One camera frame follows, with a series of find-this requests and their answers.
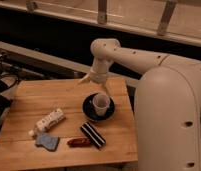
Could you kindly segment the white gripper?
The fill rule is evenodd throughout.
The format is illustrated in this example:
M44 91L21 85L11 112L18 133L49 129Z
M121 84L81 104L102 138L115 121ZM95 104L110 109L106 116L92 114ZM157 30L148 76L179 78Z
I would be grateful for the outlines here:
M107 84L105 83L107 78L108 78L108 71L107 70L98 71L98 70L95 70L94 68L91 68L89 71L89 75L86 74L83 78L81 78L79 80L78 83L79 84L89 83L91 80L95 83L101 84L101 87L104 90L104 92L108 96L111 96L110 91L107 87Z

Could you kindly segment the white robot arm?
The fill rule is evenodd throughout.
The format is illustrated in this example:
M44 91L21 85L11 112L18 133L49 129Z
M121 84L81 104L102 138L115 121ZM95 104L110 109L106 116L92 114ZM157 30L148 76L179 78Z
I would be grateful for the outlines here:
M139 73L135 91L139 171L201 171L201 61L123 48L114 38L90 46L85 82L103 84L118 63Z

